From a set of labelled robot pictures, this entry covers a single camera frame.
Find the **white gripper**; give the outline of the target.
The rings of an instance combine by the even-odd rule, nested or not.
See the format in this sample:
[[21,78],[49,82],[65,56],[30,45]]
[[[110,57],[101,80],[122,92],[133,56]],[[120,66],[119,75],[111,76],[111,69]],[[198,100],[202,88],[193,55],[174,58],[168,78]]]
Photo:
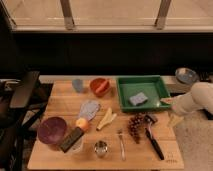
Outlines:
[[189,103],[184,95],[179,95],[174,98],[161,98],[160,101],[166,104],[171,104],[171,109],[178,116],[183,116],[189,113]]

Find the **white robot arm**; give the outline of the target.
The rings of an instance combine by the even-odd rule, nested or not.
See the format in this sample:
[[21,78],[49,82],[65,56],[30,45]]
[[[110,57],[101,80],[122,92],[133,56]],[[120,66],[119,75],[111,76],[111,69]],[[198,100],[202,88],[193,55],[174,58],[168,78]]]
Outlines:
[[170,98],[161,98],[160,101],[170,104],[171,109],[179,116],[202,109],[213,115],[213,83],[194,83],[187,93]]

